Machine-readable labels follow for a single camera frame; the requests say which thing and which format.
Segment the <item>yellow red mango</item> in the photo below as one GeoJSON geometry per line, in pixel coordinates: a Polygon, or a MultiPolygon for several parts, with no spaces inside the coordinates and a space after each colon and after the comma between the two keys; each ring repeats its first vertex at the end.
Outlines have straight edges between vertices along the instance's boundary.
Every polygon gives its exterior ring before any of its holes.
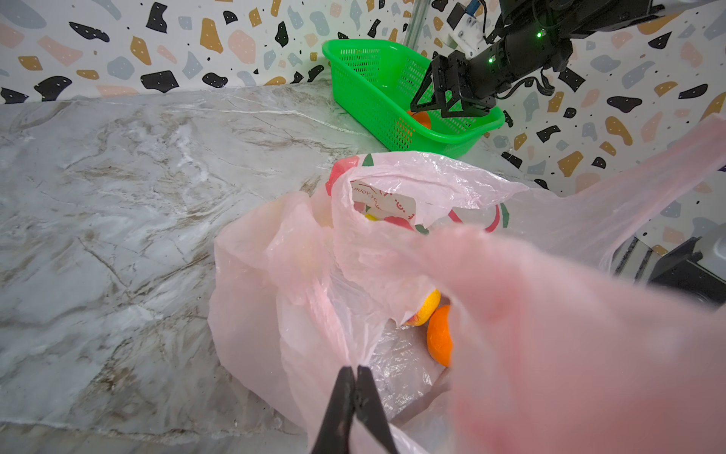
{"type": "Polygon", "coordinates": [[[407,327],[420,327],[421,325],[425,325],[434,312],[439,308],[441,301],[442,293],[438,289],[435,289],[435,291],[432,291],[427,298],[425,298],[423,306],[421,306],[421,308],[413,316],[411,316],[408,321],[406,321],[405,325],[407,327]]]}

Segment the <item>right corner aluminium post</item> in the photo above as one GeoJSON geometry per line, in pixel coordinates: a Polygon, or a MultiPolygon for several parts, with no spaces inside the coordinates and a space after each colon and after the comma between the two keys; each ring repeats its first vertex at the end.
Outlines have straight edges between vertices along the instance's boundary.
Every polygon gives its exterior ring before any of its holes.
{"type": "Polygon", "coordinates": [[[429,2],[427,0],[414,0],[408,28],[405,32],[404,45],[410,49],[416,50],[422,29],[427,18],[429,2]]]}

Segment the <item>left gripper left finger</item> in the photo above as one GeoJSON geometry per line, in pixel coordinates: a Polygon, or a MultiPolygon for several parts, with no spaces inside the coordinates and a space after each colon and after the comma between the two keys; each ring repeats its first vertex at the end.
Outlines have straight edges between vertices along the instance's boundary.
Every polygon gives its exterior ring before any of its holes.
{"type": "Polygon", "coordinates": [[[312,454],[349,454],[349,438],[355,413],[355,375],[342,367],[333,387],[312,454]]]}

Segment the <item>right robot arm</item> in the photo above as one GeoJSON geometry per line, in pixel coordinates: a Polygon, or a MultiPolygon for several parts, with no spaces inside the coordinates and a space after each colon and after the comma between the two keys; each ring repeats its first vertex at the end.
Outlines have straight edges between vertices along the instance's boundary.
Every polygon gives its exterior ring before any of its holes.
{"type": "Polygon", "coordinates": [[[488,26],[486,2],[459,4],[447,20],[453,51],[429,64],[410,110],[485,117],[522,85],[552,96],[546,70],[565,71],[573,40],[697,7],[697,1],[503,1],[488,26]]]}

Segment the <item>orange tangerine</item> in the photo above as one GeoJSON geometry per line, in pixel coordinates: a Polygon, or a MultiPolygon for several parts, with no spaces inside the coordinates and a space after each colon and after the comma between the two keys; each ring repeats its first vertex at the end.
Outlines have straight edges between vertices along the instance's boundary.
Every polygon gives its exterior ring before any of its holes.
{"type": "Polygon", "coordinates": [[[424,126],[425,128],[431,130],[432,129],[432,122],[430,119],[430,116],[427,112],[418,112],[414,113],[412,111],[408,111],[408,114],[419,124],[424,126]]]}
{"type": "Polygon", "coordinates": [[[453,342],[450,334],[449,313],[451,306],[437,308],[427,324],[427,350],[434,361],[443,367],[448,367],[453,351],[453,342]]]}

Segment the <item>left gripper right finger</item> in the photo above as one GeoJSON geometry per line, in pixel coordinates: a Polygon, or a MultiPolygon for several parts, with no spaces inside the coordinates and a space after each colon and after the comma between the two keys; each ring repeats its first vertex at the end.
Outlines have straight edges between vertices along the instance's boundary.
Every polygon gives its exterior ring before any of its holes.
{"type": "Polygon", "coordinates": [[[353,415],[374,437],[385,452],[398,454],[399,451],[389,427],[372,370],[359,365],[353,387],[353,415]]]}

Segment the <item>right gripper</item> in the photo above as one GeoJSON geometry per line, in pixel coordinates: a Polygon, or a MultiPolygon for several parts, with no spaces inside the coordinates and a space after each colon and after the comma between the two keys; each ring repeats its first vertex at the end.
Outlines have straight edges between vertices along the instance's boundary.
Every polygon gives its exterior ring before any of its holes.
{"type": "Polygon", "coordinates": [[[562,72],[572,53],[570,39],[529,25],[508,33],[472,59],[461,51],[440,55],[429,64],[410,111],[477,118],[489,115],[499,100],[510,98],[523,85],[552,96],[555,88],[544,71],[562,72]]]}

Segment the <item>pink plastic bag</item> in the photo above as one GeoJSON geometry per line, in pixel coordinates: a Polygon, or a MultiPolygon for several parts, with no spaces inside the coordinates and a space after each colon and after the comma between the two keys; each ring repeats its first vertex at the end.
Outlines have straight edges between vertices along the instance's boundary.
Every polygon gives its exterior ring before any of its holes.
{"type": "Polygon", "coordinates": [[[310,452],[338,372],[362,365],[399,453],[722,453],[724,317],[610,266],[724,163],[722,115],[565,198],[436,154],[340,160],[217,236],[217,355],[310,452]],[[435,289],[448,367],[428,322],[405,325],[435,289]]]}

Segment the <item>green plastic basket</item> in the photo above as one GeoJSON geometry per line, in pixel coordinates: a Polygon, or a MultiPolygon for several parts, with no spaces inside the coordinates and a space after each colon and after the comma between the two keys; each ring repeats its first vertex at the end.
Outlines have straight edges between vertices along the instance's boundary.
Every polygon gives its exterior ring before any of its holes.
{"type": "Polygon", "coordinates": [[[423,151],[450,158],[465,155],[485,134],[502,127],[495,107],[479,118],[428,113],[429,126],[410,114],[430,60],[385,40],[343,39],[323,44],[331,64],[334,99],[390,151],[423,151]]]}

